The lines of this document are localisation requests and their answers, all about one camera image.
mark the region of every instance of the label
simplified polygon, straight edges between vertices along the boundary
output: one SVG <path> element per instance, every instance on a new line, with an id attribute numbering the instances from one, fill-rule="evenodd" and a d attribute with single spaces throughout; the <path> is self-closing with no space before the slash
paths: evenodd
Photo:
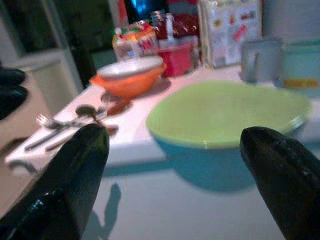
<path id="1" fill-rule="evenodd" d="M 284 86 L 293 89 L 314 89 L 319 87 L 319 82 L 316 78 L 289 78 L 284 81 Z"/>

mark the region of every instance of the kitchen counter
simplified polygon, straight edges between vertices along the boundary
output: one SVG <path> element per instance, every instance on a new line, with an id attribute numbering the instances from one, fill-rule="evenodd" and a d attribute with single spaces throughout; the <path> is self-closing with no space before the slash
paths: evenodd
<path id="1" fill-rule="evenodd" d="M 110 138 L 106 169 L 83 239 L 284 239 L 238 148 L 177 147 L 155 141 L 145 126 L 149 112 L 170 94 L 206 80 L 243 84 L 239 71 L 239 66 L 200 68 L 163 80 L 135 99 L 130 109 L 103 121 L 119 125 L 119 132 Z M 80 104 L 98 107 L 103 92 L 98 86 L 90 86 L 56 118 L 72 119 Z M 295 137 L 320 156 L 319 99 L 312 104 L 312 119 L 296 131 Z M 5 162 L 29 163 L 36 170 L 42 169 L 55 152 L 45 154 L 44 147 L 39 147 L 25 153 L 24 146 L 49 132 L 37 131 Z"/>

